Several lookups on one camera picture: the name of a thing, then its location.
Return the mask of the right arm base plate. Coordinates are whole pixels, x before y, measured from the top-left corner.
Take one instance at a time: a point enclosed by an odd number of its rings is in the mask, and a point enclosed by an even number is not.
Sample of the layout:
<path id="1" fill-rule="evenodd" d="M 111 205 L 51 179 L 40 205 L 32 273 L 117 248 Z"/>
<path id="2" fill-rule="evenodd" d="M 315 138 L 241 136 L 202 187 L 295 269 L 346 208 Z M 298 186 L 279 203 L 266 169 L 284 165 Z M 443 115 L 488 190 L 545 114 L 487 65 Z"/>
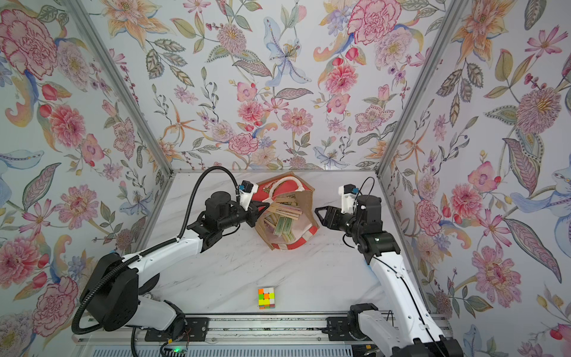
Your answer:
<path id="1" fill-rule="evenodd" d="M 331 342 L 354 342 L 357 340 L 351 332 L 349 319 L 346 316 L 328 317 L 326 326 L 321 329 L 321 332 L 327 335 Z"/>

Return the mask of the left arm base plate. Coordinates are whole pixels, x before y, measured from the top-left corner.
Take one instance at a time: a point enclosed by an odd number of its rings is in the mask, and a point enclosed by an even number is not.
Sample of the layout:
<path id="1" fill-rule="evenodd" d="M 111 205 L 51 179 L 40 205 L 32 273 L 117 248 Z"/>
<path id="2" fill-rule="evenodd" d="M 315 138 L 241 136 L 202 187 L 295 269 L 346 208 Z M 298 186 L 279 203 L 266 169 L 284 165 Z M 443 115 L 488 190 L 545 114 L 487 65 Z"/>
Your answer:
<path id="1" fill-rule="evenodd" d="M 204 342 L 208 333 L 210 319 L 187 317 L 176 318 L 166 330 L 149 329 L 144 337 L 145 342 Z"/>

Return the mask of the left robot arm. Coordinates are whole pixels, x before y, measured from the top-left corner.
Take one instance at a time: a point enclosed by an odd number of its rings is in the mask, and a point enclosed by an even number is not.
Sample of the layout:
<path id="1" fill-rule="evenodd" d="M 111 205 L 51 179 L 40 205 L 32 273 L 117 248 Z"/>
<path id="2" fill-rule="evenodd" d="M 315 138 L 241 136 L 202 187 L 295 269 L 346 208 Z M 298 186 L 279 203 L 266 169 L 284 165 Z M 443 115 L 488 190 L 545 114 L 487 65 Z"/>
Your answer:
<path id="1" fill-rule="evenodd" d="M 206 252 L 224 236 L 225 230 L 257 220 L 270 207 L 254 201 L 251 194 L 233 201 L 230 194 L 215 192 L 194 223 L 184 225 L 181 237 L 174 237 L 133 254 L 110 253 L 96 265 L 80 297 L 71 322 L 75 335 L 122 327 L 157 330 L 177 339 L 187 329 L 186 315 L 174 303 L 144 297 L 159 281 L 163 271 L 181 261 Z"/>

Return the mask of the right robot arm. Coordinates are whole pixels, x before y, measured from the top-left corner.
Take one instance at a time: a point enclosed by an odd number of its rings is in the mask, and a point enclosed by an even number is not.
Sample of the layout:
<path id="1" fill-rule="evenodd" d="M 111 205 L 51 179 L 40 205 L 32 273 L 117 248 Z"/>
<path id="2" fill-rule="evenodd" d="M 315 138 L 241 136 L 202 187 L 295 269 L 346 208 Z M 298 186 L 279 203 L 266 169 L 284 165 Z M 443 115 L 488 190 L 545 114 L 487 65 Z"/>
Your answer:
<path id="1" fill-rule="evenodd" d="M 371 303 L 349 310 L 349 330 L 369 339 L 384 356 L 462 356 L 459 342 L 445 337 L 415 290 L 396 238 L 383 228 L 382 200 L 345 193 L 342 206 L 315 208 L 322 226 L 341 231 L 355 243 L 391 302 L 395 323 Z"/>

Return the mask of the red burlap tote bag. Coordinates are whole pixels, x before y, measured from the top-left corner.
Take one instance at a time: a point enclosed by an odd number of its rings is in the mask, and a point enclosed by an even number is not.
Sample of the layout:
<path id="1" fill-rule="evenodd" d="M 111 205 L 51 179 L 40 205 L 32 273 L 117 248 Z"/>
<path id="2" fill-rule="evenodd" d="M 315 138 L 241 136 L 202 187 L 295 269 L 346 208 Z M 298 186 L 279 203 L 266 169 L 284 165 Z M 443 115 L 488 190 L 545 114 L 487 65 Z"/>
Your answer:
<path id="1" fill-rule="evenodd" d="M 291 251 L 309 242 L 319 229 L 312 208 L 315 189 L 293 172 L 259 183 L 254 200 L 268 203 L 255 230 L 270 250 Z"/>

